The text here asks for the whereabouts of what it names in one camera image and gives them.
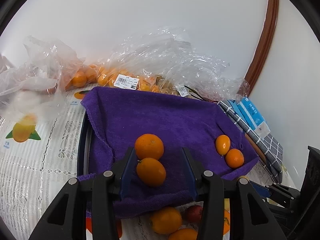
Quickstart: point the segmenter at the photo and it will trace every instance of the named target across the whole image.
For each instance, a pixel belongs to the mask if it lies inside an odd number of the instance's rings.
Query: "white label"
[[[132,78],[119,74],[113,86],[117,88],[136,90],[138,82],[139,78]]]
[[[180,96],[182,97],[186,97],[190,95],[188,90],[184,86],[177,86],[176,89],[178,90]]]

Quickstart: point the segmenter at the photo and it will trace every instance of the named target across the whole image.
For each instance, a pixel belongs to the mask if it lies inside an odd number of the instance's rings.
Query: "wall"
[[[28,0],[0,37],[15,65],[27,59],[23,38],[57,37],[80,57],[107,55],[139,30],[182,26],[199,51],[230,62],[226,76],[243,77],[257,46],[268,0]]]
[[[284,165],[301,188],[308,145],[320,148],[320,43],[289,0],[280,0],[274,40],[250,98],[284,147]]]

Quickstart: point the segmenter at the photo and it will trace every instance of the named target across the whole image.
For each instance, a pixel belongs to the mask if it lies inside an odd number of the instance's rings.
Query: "gray plaid fabric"
[[[267,159],[266,166],[271,171],[271,174],[276,182],[282,182],[282,155],[283,148],[278,141],[269,133],[264,139],[260,138],[250,126],[235,113],[228,101],[220,101],[218,106],[227,114],[227,116],[240,129],[244,130],[255,144],[264,153]]]

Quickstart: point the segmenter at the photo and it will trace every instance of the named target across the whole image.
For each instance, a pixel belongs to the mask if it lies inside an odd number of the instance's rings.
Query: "purple towel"
[[[247,174],[258,156],[241,131],[214,103],[151,92],[95,87],[82,100],[94,134],[92,136],[89,173],[109,170],[122,159],[126,149],[134,146],[142,134],[152,133],[164,143],[160,162],[167,172],[164,184],[151,188],[142,183],[136,171],[129,195],[114,203],[119,218],[131,218],[168,205],[191,201],[181,165],[181,148],[188,147],[205,169],[224,179]],[[215,148],[215,139],[226,134],[231,148],[244,155],[244,165],[229,168]],[[81,176],[87,179],[90,175]]]

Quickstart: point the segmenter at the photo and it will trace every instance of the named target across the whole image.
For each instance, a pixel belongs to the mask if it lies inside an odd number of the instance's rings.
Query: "wooden trim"
[[[266,62],[276,29],[278,10],[279,0],[268,0],[266,19],[264,21],[262,33],[252,62],[244,78],[250,85],[249,95],[260,76],[264,63]]]

